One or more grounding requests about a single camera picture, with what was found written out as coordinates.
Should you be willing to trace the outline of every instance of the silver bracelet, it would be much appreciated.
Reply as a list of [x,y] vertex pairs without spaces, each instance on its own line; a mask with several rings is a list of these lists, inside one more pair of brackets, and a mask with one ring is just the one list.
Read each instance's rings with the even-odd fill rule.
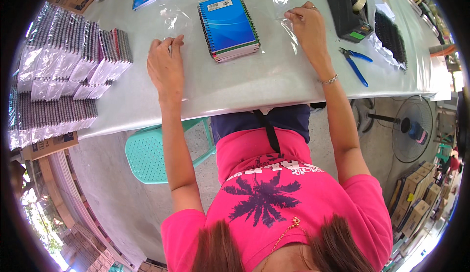
[[333,77],[332,79],[330,80],[327,80],[327,81],[321,81],[321,80],[317,80],[319,83],[321,83],[322,85],[327,85],[327,84],[330,84],[334,81],[337,81],[338,80],[338,74],[335,75],[335,77]]

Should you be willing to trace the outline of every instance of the woman's arm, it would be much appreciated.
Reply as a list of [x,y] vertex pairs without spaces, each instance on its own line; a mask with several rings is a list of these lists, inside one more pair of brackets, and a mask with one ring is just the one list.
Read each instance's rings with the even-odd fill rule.
[[154,40],[147,58],[147,72],[158,91],[162,111],[163,152],[173,211],[195,209],[203,212],[193,162],[181,125],[184,74],[179,48],[184,44],[183,38],[180,35],[163,42]]
[[[294,33],[321,81],[336,73],[328,54],[325,23],[311,2],[285,13],[294,25]],[[335,153],[339,183],[357,174],[369,174],[362,157],[353,111],[339,81],[323,85],[328,111],[329,133]]]

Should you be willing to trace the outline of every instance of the person in red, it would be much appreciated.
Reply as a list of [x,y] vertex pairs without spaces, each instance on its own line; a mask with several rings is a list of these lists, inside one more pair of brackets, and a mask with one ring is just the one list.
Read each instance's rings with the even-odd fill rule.
[[454,170],[459,170],[459,167],[460,167],[459,159],[455,155],[451,156],[449,159],[450,159],[449,173]]
[[382,189],[362,157],[323,18],[311,2],[285,17],[322,83],[339,181],[312,165],[308,105],[213,116],[221,188],[205,213],[180,121],[184,36],[154,40],[147,69],[174,211],[161,225],[169,271],[380,271],[391,255]]

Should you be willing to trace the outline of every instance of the white table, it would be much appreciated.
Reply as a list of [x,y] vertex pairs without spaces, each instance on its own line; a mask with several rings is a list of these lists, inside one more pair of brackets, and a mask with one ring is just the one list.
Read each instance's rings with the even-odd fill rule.
[[[119,28],[129,35],[134,64],[97,101],[98,119],[91,128],[79,131],[79,139],[161,123],[161,111],[155,87],[147,75],[146,61],[154,38],[184,33],[182,48],[185,92],[181,117],[219,115],[273,105],[324,101],[316,72],[301,48],[292,43],[278,16],[287,8],[301,6],[307,0],[288,0],[277,8],[272,0],[244,0],[259,34],[261,49],[255,54],[217,64],[209,56],[197,13],[203,0],[158,0],[136,12],[132,0],[103,0],[86,10],[87,20],[100,28]],[[408,70],[395,71],[372,50],[367,40],[353,44],[336,36],[327,0],[309,0],[325,18],[328,50],[348,98],[383,96],[430,96],[438,92],[428,47],[439,41],[407,0],[386,0],[395,13],[395,22],[405,41]],[[176,14],[175,29],[168,30],[161,14]],[[364,78],[359,81],[339,47],[368,55],[374,63],[354,59]]]

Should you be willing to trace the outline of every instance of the barcode label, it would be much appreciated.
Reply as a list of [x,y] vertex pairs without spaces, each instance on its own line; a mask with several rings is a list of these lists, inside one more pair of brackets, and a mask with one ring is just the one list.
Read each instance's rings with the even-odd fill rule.
[[233,5],[232,0],[220,1],[220,2],[217,2],[217,3],[211,4],[211,5],[207,5],[207,11],[208,12],[214,11],[214,10],[224,8],[224,7],[227,7],[227,6],[230,6],[230,5]]

